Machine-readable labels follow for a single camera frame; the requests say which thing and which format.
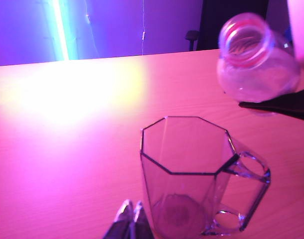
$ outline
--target purple wall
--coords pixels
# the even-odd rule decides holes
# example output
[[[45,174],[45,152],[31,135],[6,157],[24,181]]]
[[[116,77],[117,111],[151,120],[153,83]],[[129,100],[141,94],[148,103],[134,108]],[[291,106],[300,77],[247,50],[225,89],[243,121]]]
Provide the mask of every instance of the purple wall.
[[[290,25],[287,0],[269,0],[266,21],[271,29],[284,34]]]
[[[60,0],[70,59],[140,55],[143,0]],[[144,54],[188,50],[202,0],[144,0]],[[85,14],[90,16],[90,23]],[[52,0],[0,0],[0,65],[62,60]]]
[[[145,0],[144,54],[188,51],[185,35],[189,30],[199,30],[202,3],[203,0]]]

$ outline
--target black object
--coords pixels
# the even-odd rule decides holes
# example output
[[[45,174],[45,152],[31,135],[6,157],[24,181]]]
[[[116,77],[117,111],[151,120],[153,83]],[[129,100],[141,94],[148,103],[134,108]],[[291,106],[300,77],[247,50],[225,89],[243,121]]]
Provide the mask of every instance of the black object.
[[[142,202],[133,210],[132,201],[125,200],[103,239],[154,239]]]
[[[281,113],[304,120],[304,90],[260,103],[240,102],[240,107]]]
[[[190,46],[189,46],[189,49],[188,49],[189,51],[193,51],[194,41],[197,40],[198,34],[199,34],[199,32],[195,31],[195,30],[188,31],[186,33],[185,39],[190,41]]]
[[[154,239],[142,202],[137,203],[134,214],[135,239]]]
[[[218,36],[227,20],[243,12],[266,18],[269,0],[203,0],[200,34],[196,50],[218,48]]]
[[[284,38],[293,46],[293,36],[292,36],[292,29],[291,29],[290,25],[284,32]]]
[[[133,205],[130,200],[125,200],[119,208],[113,224],[103,236],[103,239],[129,239],[129,225],[132,221]]]

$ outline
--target pink object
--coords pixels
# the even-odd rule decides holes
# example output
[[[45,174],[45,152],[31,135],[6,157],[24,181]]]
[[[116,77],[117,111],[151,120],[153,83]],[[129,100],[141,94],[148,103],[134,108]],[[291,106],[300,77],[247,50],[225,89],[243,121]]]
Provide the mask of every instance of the pink object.
[[[297,60],[304,67],[304,0],[287,0]]]

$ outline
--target mug handle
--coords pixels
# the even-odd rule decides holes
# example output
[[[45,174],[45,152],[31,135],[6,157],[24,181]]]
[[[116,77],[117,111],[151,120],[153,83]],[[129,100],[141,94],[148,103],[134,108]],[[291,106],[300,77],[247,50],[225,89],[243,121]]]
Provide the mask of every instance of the mug handle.
[[[249,158],[252,159],[256,162],[258,162],[262,168],[263,168],[263,175],[258,175],[251,170],[249,170],[245,164],[242,162],[242,158]],[[239,154],[239,159],[234,162],[232,165],[230,165],[228,168],[223,169],[223,172],[233,174],[236,176],[244,177],[244,178],[249,178],[249,179],[254,179],[258,180],[261,182],[261,186],[257,190],[257,194],[255,198],[253,199],[253,202],[249,206],[248,211],[246,214],[241,214],[235,209],[232,209],[226,205],[220,204],[220,209],[218,210],[217,214],[230,214],[230,215],[235,215],[238,217],[238,222],[239,225],[236,228],[227,228],[222,225],[220,225],[215,219],[213,223],[213,227],[204,232],[204,235],[229,235],[233,232],[240,231],[242,232],[246,226],[248,225],[250,219],[252,218],[255,210],[257,209],[260,201],[262,200],[264,194],[266,193],[268,187],[270,186],[271,182],[271,172],[270,169],[268,168],[266,162],[262,159],[257,158],[254,156],[252,153],[248,151],[243,151]]]

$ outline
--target neon light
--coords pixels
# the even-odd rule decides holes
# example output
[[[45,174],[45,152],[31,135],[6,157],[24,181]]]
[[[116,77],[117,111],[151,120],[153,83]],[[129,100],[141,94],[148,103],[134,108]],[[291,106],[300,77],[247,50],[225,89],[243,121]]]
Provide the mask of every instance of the neon light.
[[[60,0],[52,0],[52,3],[53,3],[53,8],[54,8],[54,14],[56,17],[56,23],[57,23],[57,28],[58,28],[58,34],[59,34],[59,39],[60,39],[60,46],[61,46],[63,60],[69,60],[67,42],[66,42],[66,37],[64,34],[64,28],[63,28],[59,1]]]

